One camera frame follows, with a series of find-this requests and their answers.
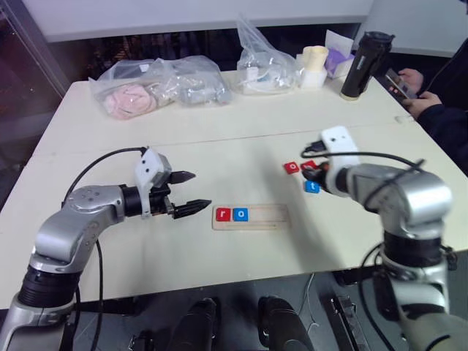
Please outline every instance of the plastic bag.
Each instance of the plastic bag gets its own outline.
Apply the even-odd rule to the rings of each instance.
[[[227,104],[231,92],[221,77],[218,65],[205,56],[188,56],[179,60],[158,58],[145,77],[163,76],[154,91],[182,105],[199,105],[217,102]]]
[[[91,93],[117,119],[149,113],[173,101],[199,105],[231,100],[218,66],[205,56],[179,60],[120,61],[98,80],[89,78]]]
[[[295,59],[275,49],[244,16],[237,20],[242,54],[237,63],[237,89],[243,94],[278,94],[299,83]]]

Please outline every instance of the black tumbler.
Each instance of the black tumbler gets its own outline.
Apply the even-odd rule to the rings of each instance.
[[[350,72],[341,88],[340,96],[343,99],[356,100],[366,90],[369,79],[390,52],[394,37],[381,31],[364,33]]]

